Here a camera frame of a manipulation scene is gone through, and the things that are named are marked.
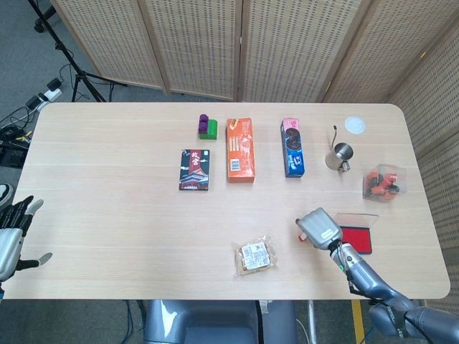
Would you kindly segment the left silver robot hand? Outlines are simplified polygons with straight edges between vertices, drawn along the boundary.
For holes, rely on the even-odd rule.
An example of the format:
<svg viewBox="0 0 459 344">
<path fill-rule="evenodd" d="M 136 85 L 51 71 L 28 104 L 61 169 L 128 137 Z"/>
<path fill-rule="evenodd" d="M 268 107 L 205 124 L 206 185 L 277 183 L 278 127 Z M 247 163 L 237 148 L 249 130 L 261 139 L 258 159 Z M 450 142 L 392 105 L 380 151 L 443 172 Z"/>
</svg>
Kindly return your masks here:
<svg viewBox="0 0 459 344">
<path fill-rule="evenodd" d="M 28 196 L 1 212 L 1 282 L 10 279 L 16 271 L 39 267 L 52 258 L 52 253 L 48 252 L 39 259 L 21 259 L 27 232 L 43 204 L 42 199 L 34 201 L 33 196 Z"/>
</svg>

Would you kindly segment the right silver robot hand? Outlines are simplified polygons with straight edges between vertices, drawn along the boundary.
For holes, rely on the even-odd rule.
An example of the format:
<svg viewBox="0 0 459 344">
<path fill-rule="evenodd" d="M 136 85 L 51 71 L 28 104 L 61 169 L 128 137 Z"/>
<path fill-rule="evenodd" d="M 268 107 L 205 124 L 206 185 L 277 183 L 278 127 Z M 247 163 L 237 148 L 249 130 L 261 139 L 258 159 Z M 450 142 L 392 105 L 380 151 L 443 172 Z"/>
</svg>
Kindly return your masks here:
<svg viewBox="0 0 459 344">
<path fill-rule="evenodd" d="M 333 252 L 342 241 L 341 227 L 322 207 L 296 219 L 295 223 L 317 249 Z"/>
</svg>

